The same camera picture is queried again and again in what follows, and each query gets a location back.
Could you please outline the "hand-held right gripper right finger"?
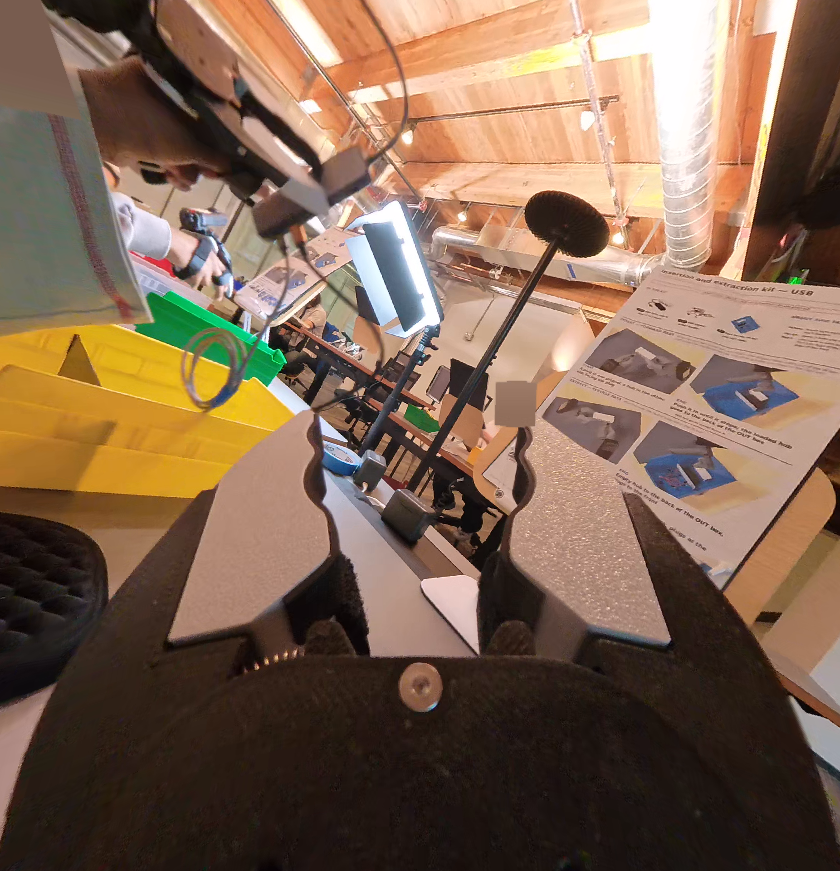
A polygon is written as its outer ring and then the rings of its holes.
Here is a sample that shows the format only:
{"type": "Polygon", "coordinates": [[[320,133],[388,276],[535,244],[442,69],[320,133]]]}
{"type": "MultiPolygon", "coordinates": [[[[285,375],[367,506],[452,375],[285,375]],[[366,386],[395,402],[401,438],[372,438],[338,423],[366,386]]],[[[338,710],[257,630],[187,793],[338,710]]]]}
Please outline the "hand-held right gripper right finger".
{"type": "Polygon", "coordinates": [[[519,430],[516,506],[479,581],[481,653],[516,636],[577,662],[599,640],[666,651],[672,637],[614,478],[553,426],[519,430]]]}

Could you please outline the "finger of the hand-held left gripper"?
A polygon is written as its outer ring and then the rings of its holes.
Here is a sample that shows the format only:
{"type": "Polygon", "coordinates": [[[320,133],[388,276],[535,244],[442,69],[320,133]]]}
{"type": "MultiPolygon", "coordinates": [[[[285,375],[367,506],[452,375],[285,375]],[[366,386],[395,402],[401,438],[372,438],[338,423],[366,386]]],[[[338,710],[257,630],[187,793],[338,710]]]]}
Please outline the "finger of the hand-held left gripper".
{"type": "Polygon", "coordinates": [[[273,194],[276,217],[319,217],[329,208],[327,192],[315,180],[291,179],[273,194]]]}
{"type": "Polygon", "coordinates": [[[256,117],[241,118],[240,132],[244,144],[278,171],[319,171],[322,167],[320,163],[308,162],[295,149],[284,144],[256,117]]]}

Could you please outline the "silver grey USB hub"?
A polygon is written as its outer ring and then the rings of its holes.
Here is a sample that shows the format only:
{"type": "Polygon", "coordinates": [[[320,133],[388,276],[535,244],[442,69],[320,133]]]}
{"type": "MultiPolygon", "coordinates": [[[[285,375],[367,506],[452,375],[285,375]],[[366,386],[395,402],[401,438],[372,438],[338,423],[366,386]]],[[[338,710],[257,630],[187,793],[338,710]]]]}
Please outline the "silver grey USB hub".
{"type": "MultiPolygon", "coordinates": [[[[300,173],[289,180],[291,179],[315,180],[309,172],[300,173]]],[[[321,178],[315,181],[326,190],[331,208],[371,183],[370,165],[359,147],[351,147],[325,161],[322,164],[321,178]]],[[[291,228],[316,218],[274,216],[273,194],[274,192],[256,203],[252,209],[254,228],[262,239],[276,240],[291,228]]]]}

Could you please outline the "yellow plastic bin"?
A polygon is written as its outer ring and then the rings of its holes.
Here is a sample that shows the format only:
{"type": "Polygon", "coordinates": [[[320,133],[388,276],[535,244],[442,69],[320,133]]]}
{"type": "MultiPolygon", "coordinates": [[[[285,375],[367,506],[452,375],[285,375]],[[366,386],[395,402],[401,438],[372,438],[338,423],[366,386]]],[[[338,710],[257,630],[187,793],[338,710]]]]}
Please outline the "yellow plastic bin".
{"type": "Polygon", "coordinates": [[[182,356],[121,326],[0,337],[0,487],[194,497],[295,416],[256,378],[201,411],[182,356]]]}

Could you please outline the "person's left forearm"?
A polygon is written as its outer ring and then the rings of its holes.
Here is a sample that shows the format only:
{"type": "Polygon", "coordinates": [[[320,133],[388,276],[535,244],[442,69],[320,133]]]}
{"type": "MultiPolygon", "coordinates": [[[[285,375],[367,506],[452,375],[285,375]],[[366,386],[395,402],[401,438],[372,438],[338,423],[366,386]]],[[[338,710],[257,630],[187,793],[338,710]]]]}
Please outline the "person's left forearm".
{"type": "Polygon", "coordinates": [[[0,105],[0,337],[151,321],[79,109],[0,105]]]}

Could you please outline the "person's left hand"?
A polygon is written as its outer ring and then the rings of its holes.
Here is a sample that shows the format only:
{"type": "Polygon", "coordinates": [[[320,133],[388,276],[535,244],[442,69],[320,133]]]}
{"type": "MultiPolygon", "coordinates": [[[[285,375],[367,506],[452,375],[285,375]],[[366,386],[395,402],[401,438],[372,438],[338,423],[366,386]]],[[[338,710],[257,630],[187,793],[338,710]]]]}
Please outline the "person's left hand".
{"type": "Polygon", "coordinates": [[[230,158],[198,138],[193,119],[136,56],[101,69],[74,69],[99,152],[108,163],[159,173],[178,190],[230,173],[230,158]]]}

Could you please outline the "grey power box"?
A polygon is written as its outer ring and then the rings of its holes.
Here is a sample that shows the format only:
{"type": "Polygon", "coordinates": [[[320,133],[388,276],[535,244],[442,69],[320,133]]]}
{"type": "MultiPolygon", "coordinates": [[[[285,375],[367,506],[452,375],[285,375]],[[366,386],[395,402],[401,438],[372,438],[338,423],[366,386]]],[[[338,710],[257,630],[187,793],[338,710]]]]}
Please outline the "grey power box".
{"type": "Polygon", "coordinates": [[[382,522],[400,539],[413,545],[435,523],[437,512],[409,489],[397,489],[381,511],[382,522]]]}
{"type": "Polygon", "coordinates": [[[351,479],[362,492],[371,493],[384,477],[387,464],[387,460],[382,455],[374,450],[366,450],[360,456],[351,479]]]}

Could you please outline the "white metal stand base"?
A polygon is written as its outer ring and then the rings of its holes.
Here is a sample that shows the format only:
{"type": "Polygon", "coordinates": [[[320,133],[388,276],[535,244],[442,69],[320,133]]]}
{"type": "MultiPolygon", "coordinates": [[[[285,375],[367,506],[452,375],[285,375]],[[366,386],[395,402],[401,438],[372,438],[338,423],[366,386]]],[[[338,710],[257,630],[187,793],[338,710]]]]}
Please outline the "white metal stand base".
{"type": "Polygon", "coordinates": [[[479,582],[467,575],[452,575],[423,579],[420,587],[428,603],[471,652],[479,655],[479,582]]]}

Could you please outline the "large green plastic bin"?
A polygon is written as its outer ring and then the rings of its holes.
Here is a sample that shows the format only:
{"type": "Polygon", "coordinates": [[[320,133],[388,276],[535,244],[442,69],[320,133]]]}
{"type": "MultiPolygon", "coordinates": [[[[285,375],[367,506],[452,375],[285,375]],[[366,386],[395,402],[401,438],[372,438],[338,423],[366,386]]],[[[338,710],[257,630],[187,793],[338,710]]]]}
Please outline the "large green plastic bin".
{"type": "Polygon", "coordinates": [[[137,332],[183,350],[198,333],[219,329],[230,336],[235,347],[240,347],[239,362],[249,356],[242,374],[243,380],[255,378],[268,386],[287,363],[283,352],[270,347],[267,341],[257,343],[257,337],[252,333],[172,291],[165,294],[147,293],[147,305],[153,321],[137,325],[137,332]]]}

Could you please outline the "wooden document stand board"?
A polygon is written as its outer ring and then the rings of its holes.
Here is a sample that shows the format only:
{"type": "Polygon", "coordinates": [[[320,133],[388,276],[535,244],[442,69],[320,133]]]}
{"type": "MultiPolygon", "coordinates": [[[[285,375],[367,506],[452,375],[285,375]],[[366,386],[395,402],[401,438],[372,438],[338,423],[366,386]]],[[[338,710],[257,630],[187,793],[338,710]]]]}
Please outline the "wooden document stand board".
{"type": "MultiPolygon", "coordinates": [[[[594,335],[583,314],[575,315],[557,336],[532,382],[539,408],[558,386],[565,365],[575,362],[594,335]]],[[[835,510],[836,496],[827,474],[813,470],[724,593],[748,626],[756,623],[811,542],[835,510]]]]}

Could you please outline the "black light stand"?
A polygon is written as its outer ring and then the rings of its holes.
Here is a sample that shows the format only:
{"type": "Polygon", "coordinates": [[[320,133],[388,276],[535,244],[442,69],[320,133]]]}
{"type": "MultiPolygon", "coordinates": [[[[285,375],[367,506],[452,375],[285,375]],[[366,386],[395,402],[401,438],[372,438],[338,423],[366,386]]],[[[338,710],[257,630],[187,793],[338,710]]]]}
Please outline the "black light stand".
{"type": "Polygon", "coordinates": [[[371,425],[362,442],[360,443],[358,448],[358,453],[360,455],[364,455],[369,450],[373,452],[376,450],[377,445],[382,439],[386,421],[389,419],[390,415],[397,409],[397,407],[402,402],[406,401],[404,394],[406,392],[407,382],[410,380],[410,377],[414,373],[415,368],[423,363],[426,348],[428,346],[433,346],[434,350],[437,349],[437,347],[433,344],[433,340],[435,340],[439,335],[440,324],[426,327],[420,335],[413,352],[411,353],[407,363],[404,366],[402,374],[398,377],[391,390],[391,393],[388,395],[386,401],[382,404],[382,409],[378,413],[378,416],[376,417],[374,423],[371,425]]]}

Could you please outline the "black foam pad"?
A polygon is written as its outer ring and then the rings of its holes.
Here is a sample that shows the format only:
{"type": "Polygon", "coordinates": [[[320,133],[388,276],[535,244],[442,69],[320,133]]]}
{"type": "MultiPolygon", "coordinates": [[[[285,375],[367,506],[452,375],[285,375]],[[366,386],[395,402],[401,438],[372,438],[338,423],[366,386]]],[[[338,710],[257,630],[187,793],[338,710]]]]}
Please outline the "black foam pad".
{"type": "Polygon", "coordinates": [[[0,512],[0,705],[55,683],[108,598],[107,561],[94,539],[0,512]]]}

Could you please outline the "black round disc on pole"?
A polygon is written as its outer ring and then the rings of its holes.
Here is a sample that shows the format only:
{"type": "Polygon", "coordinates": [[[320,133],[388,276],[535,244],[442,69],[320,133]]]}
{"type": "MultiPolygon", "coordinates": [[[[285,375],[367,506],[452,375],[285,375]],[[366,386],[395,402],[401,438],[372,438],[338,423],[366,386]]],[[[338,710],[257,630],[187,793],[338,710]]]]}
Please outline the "black round disc on pole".
{"type": "Polygon", "coordinates": [[[489,366],[495,360],[556,253],[573,258],[592,257],[600,254],[610,239],[610,232],[602,214],[588,202],[570,193],[562,191],[536,193],[528,200],[523,216],[533,236],[545,243],[545,250],[478,364],[471,371],[432,443],[419,460],[414,474],[406,485],[409,491],[417,492],[432,461],[437,458],[439,450],[444,446],[482,376],[487,373],[489,366]]]}

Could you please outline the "silver horizontal duct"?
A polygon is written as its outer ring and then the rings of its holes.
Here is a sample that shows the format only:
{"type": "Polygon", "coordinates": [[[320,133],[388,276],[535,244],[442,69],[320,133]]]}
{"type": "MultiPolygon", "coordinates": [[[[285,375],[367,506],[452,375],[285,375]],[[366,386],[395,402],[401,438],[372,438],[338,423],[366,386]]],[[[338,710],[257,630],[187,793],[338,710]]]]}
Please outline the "silver horizontal duct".
{"type": "MultiPolygon", "coordinates": [[[[530,272],[545,252],[546,244],[526,228],[487,225],[478,232],[449,225],[436,228],[432,234],[432,257],[440,259],[445,249],[450,248],[477,256],[493,266],[530,272]]],[[[565,281],[636,288],[656,267],[665,264],[664,254],[637,254],[609,245],[589,258],[557,254],[546,273],[565,281]]]]}

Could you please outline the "silver spiral duct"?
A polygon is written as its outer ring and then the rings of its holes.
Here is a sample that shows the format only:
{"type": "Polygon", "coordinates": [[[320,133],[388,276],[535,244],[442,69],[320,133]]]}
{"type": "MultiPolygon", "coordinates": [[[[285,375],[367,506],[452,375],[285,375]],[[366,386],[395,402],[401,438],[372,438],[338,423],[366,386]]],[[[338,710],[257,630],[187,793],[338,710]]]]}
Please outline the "silver spiral duct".
{"type": "Polygon", "coordinates": [[[666,263],[697,272],[712,247],[730,3],[648,2],[666,263]]]}

